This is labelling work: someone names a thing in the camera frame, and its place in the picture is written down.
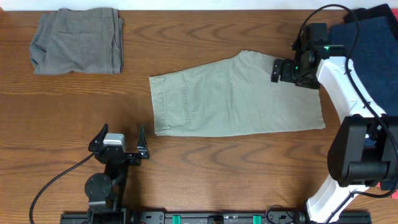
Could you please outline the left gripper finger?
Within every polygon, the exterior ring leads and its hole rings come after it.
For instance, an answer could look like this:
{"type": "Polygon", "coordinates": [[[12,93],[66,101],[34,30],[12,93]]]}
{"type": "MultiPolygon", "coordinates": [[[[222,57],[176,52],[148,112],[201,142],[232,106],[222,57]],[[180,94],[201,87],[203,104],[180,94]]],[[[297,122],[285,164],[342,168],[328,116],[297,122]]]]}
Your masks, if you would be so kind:
{"type": "Polygon", "coordinates": [[[138,153],[141,157],[141,159],[149,159],[150,154],[149,154],[149,148],[146,142],[146,135],[145,135],[145,129],[144,125],[140,125],[140,130],[139,130],[139,137],[138,137],[138,142],[137,142],[137,150],[138,153]]]}
{"type": "Polygon", "coordinates": [[[105,136],[108,134],[108,124],[105,123],[101,131],[90,141],[88,150],[90,152],[100,152],[104,146],[105,136]]]}

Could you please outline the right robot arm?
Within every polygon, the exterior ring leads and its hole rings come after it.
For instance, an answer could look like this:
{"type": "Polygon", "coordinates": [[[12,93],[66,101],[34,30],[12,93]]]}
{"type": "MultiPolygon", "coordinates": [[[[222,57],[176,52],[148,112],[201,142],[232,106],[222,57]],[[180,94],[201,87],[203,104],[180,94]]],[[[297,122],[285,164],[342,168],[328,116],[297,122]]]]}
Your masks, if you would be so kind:
{"type": "Polygon", "coordinates": [[[335,107],[340,128],[327,155],[328,177],[295,215],[296,223],[370,223],[366,215],[342,211],[368,188],[383,194],[397,190],[397,117],[378,106],[358,78],[342,45],[313,45],[295,60],[274,60],[271,81],[317,89],[322,86],[335,107]]]}

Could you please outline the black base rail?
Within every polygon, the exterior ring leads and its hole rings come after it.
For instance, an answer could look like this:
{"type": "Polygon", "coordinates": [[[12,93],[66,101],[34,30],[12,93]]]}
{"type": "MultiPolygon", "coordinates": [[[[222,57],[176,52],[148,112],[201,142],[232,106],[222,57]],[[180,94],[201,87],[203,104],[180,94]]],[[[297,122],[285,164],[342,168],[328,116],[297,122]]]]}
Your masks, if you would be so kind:
{"type": "Polygon", "coordinates": [[[311,223],[300,210],[269,210],[265,213],[164,213],[132,210],[116,213],[68,213],[61,224],[125,223],[125,224],[267,224],[311,223]]]}

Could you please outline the navy blue shorts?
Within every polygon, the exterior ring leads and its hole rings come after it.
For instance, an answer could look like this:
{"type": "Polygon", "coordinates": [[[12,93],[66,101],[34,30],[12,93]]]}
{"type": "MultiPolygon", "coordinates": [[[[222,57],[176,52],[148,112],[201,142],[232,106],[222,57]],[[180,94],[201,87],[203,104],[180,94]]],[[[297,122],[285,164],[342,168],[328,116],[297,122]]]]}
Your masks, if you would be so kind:
{"type": "Polygon", "coordinates": [[[328,169],[340,186],[375,186],[378,182],[397,180],[397,149],[391,137],[397,137],[397,41],[392,36],[354,36],[353,23],[335,25],[330,37],[334,44],[353,50],[352,76],[358,76],[373,98],[371,106],[385,112],[380,118],[358,112],[343,115],[342,125],[328,153],[328,169]]]}

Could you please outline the black garment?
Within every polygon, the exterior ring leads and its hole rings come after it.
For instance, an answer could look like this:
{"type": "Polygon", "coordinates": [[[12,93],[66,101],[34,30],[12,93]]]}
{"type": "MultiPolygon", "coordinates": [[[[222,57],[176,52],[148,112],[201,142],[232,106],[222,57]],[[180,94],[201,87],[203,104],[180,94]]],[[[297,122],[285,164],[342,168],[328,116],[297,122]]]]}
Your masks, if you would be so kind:
{"type": "Polygon", "coordinates": [[[397,9],[391,9],[388,4],[381,4],[369,9],[358,8],[353,11],[361,23],[362,39],[366,37],[377,37],[385,35],[387,38],[392,36],[397,40],[397,9]]]}

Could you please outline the beige khaki shorts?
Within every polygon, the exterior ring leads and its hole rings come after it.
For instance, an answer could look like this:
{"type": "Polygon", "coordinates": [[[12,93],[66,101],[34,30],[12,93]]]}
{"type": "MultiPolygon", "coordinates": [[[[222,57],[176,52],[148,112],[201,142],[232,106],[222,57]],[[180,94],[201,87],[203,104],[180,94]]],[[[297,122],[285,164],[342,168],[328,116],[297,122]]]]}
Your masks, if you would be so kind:
{"type": "Polygon", "coordinates": [[[150,77],[155,134],[226,137],[325,128],[318,91],[272,83],[274,60],[243,50],[150,77]]]}

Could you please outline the folded grey shorts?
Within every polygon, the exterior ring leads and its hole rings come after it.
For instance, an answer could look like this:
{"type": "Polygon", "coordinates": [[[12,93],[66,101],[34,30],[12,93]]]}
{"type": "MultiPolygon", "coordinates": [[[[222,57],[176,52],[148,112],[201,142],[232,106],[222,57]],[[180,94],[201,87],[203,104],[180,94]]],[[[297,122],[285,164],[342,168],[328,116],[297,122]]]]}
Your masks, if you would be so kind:
{"type": "Polygon", "coordinates": [[[124,19],[113,8],[43,13],[29,45],[36,75],[123,70],[124,19]]]}

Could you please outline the red object at edge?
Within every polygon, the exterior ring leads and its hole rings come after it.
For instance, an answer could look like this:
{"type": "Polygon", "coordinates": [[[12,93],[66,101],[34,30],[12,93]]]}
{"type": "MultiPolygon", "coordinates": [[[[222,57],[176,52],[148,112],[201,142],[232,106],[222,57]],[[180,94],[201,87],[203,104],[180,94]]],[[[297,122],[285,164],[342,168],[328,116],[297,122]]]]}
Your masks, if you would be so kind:
{"type": "MultiPolygon", "coordinates": [[[[390,190],[394,187],[394,183],[393,182],[389,182],[389,181],[383,181],[383,182],[379,182],[377,184],[377,187],[379,187],[381,190],[390,190]]],[[[395,191],[392,195],[391,195],[392,199],[397,199],[397,191],[395,191]]]]}

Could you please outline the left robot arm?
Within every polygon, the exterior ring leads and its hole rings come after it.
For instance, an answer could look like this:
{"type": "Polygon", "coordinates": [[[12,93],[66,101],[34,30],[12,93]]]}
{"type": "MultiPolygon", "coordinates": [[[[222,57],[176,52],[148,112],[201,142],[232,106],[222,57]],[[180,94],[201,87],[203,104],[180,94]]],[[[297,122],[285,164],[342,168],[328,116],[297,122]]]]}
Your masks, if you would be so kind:
{"type": "Polygon", "coordinates": [[[125,146],[124,135],[109,133],[107,124],[89,143],[88,150],[105,165],[104,172],[92,175],[85,184],[89,224],[139,223],[137,213],[124,208],[122,200],[129,167],[139,166],[141,160],[150,158],[143,125],[139,129],[137,152],[125,152],[125,146]]]}

